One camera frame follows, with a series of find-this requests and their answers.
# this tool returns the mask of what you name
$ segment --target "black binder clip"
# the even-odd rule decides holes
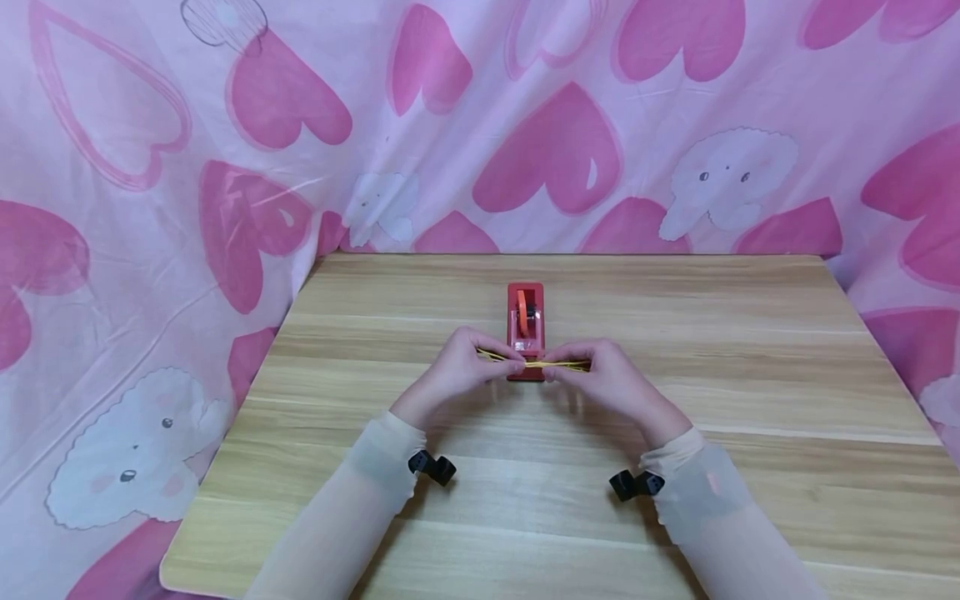
[[[655,496],[663,489],[665,483],[662,477],[648,470],[634,477],[624,469],[610,478],[610,487],[613,488],[616,497],[620,498],[620,502],[632,500],[639,495]]]
[[[448,461],[445,456],[441,456],[435,460],[426,450],[421,450],[411,456],[410,460],[407,461],[407,467],[409,467],[410,472],[415,475],[418,472],[426,473],[430,476],[430,479],[433,479],[441,486],[446,486],[446,484],[450,483],[450,479],[453,478],[453,473],[457,472],[457,468],[454,467],[453,463]]]

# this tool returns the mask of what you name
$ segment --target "pink backdrop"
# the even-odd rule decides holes
[[[338,247],[831,257],[960,459],[958,11],[7,0],[0,596],[177,597],[159,559]]]

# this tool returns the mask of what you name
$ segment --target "left hand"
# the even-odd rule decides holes
[[[482,348],[507,360],[492,362],[477,354]],[[442,404],[499,377],[523,371],[519,352],[486,333],[460,327],[446,340],[430,368],[394,402],[390,412],[420,430],[425,430]]]

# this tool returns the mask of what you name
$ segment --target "finger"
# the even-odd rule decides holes
[[[470,342],[473,344],[474,348],[481,348],[484,350],[489,350],[491,352],[496,352],[501,356],[505,356],[513,360],[519,360],[519,361],[523,360],[523,357],[520,355],[519,352],[517,352],[513,348],[510,348],[509,346],[507,346],[500,340],[497,340],[493,336],[487,335],[483,331],[477,331],[476,329],[468,328],[468,333],[469,333]]]
[[[547,381],[560,381],[575,388],[583,389],[589,382],[590,373],[572,371],[564,367],[544,367],[543,375]]]
[[[523,361],[505,360],[499,363],[483,361],[483,363],[477,367],[477,370],[480,371],[484,381],[490,381],[491,379],[499,379],[500,377],[512,375],[515,372],[521,372],[524,368],[526,368],[526,363]]]
[[[592,360],[600,340],[577,340],[553,348],[542,360],[550,363],[562,363],[568,360]]]

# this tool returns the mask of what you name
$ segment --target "sheer mesh sleeve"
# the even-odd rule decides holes
[[[826,600],[727,452],[696,428],[640,465],[666,480],[654,497],[660,523],[711,600]]]
[[[422,431],[393,413],[372,420],[267,558],[247,600],[333,600],[349,596],[390,521],[413,496],[407,467]]]

